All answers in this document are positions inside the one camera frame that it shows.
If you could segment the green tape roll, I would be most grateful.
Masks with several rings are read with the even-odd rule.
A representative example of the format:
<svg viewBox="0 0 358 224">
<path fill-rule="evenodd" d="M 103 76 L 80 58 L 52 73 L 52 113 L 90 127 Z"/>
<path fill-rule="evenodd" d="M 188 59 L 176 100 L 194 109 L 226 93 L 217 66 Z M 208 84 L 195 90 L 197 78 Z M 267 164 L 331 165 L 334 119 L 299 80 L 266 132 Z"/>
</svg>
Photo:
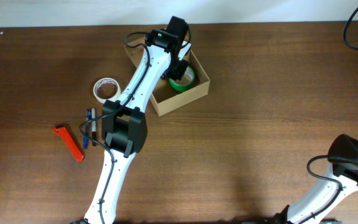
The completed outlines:
<svg viewBox="0 0 358 224">
<path fill-rule="evenodd" d="M 184 91 L 187 91 L 192 88 L 195 83 L 195 79 L 195 71 L 190 66 L 188 66 L 181 80 L 173 80 L 170 78 L 169 83 L 175 91 L 183 93 Z"/>
</svg>

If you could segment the brown cardboard box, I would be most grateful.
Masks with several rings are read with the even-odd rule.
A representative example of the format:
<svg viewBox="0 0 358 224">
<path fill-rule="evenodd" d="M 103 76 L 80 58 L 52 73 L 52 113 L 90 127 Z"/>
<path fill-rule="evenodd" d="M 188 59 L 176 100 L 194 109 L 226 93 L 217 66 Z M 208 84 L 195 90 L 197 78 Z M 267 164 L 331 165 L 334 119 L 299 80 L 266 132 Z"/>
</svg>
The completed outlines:
<svg viewBox="0 0 358 224">
<path fill-rule="evenodd" d="M 145 113 L 147 104 L 151 103 L 157 114 L 162 116 L 208 94 L 210 79 L 191 50 L 191 45 L 180 50 L 178 55 L 178 58 L 186 60 L 195 72 L 191 88 L 182 93 L 174 90 L 168 79 L 160 78 L 170 65 L 171 55 L 155 45 L 147 49 L 148 52 L 142 46 L 135 49 L 126 47 L 126 53 L 137 70 L 118 98 L 121 104 L 126 103 L 129 94 L 136 90 L 126 107 L 139 108 Z"/>
</svg>

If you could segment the white masking tape roll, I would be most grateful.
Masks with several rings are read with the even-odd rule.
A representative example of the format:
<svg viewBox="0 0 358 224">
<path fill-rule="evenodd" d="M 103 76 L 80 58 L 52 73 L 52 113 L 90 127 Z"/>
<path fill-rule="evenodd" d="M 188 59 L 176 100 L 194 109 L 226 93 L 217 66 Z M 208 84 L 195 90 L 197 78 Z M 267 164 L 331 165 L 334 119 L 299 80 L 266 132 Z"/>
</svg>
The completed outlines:
<svg viewBox="0 0 358 224">
<path fill-rule="evenodd" d="M 109 96 L 107 98 L 102 98 L 98 95 L 98 91 L 103 85 L 107 85 L 107 84 L 115 85 L 117 90 L 116 90 L 115 94 L 113 94 L 113 96 Z M 94 84 L 93 95 L 100 103 L 105 103 L 107 100 L 116 101 L 117 98 L 121 95 L 121 87 L 119 86 L 119 83 L 113 78 L 108 78 L 108 77 L 102 78 Z"/>
</svg>

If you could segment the black permanent marker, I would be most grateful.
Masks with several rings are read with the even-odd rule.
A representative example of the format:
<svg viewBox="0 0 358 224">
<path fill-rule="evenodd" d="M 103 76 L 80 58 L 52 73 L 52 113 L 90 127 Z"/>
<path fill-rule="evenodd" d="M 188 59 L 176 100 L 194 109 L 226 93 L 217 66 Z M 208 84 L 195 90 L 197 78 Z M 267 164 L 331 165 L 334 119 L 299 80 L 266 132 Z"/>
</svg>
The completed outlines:
<svg viewBox="0 0 358 224">
<path fill-rule="evenodd" d="M 94 108 L 91 109 L 91 118 L 95 119 L 96 117 L 96 110 Z M 97 129 L 96 129 L 96 121 L 92 121 L 91 123 L 91 133 L 92 138 L 96 141 L 97 140 Z"/>
</svg>

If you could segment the blue ballpoint pen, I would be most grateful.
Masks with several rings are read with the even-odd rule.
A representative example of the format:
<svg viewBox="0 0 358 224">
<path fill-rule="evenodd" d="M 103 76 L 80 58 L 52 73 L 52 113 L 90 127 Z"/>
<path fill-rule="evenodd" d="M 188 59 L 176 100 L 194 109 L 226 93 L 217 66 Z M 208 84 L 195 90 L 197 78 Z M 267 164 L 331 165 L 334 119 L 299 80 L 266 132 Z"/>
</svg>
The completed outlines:
<svg viewBox="0 0 358 224">
<path fill-rule="evenodd" d="M 86 120 L 89 121 L 91 119 L 91 110 L 87 109 L 86 110 Z M 85 129 L 84 129 L 84 137 L 83 137 L 83 149 L 87 149 L 88 148 L 88 136 L 89 136 L 89 124 L 86 123 L 85 124 Z"/>
</svg>

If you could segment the orange utility knife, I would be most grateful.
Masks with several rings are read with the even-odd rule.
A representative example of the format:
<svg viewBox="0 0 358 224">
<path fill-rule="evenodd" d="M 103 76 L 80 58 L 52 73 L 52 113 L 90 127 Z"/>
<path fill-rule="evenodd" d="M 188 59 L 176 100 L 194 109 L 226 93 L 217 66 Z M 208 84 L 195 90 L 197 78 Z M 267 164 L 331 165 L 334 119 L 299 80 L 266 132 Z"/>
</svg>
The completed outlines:
<svg viewBox="0 0 358 224">
<path fill-rule="evenodd" d="M 77 146 L 77 143 L 75 142 L 69 130 L 65 126 L 55 126 L 53 128 L 53 132 L 65 142 L 72 156 L 76 159 L 77 162 L 83 161 L 83 159 L 85 158 L 84 154 Z"/>
</svg>

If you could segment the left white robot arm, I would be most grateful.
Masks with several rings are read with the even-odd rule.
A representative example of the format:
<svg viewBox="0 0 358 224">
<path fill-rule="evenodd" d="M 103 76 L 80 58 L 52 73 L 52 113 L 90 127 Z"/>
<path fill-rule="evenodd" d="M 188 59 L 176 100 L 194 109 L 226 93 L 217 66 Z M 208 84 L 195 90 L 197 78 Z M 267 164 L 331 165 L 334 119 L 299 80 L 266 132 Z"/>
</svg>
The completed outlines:
<svg viewBox="0 0 358 224">
<path fill-rule="evenodd" d="M 127 170 L 147 138 L 145 109 L 161 78 L 179 80 L 191 49 L 188 23 L 173 16 L 164 29 L 146 32 L 140 43 L 142 58 L 126 89 L 114 101 L 106 100 L 101 116 L 104 162 L 89 209 L 80 223 L 113 223 L 119 194 Z"/>
</svg>

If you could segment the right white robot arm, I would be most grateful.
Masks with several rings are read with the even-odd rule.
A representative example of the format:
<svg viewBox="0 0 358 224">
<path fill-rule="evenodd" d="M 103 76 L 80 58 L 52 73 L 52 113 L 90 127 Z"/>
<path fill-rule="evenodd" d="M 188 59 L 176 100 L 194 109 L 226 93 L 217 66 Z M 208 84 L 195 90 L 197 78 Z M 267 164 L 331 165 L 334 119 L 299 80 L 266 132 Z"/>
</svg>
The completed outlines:
<svg viewBox="0 0 358 224">
<path fill-rule="evenodd" d="M 276 213 L 270 223 L 314 224 L 343 199 L 358 191 L 358 140 L 340 134 L 326 155 L 311 158 L 306 165 L 316 183 L 297 202 Z"/>
</svg>

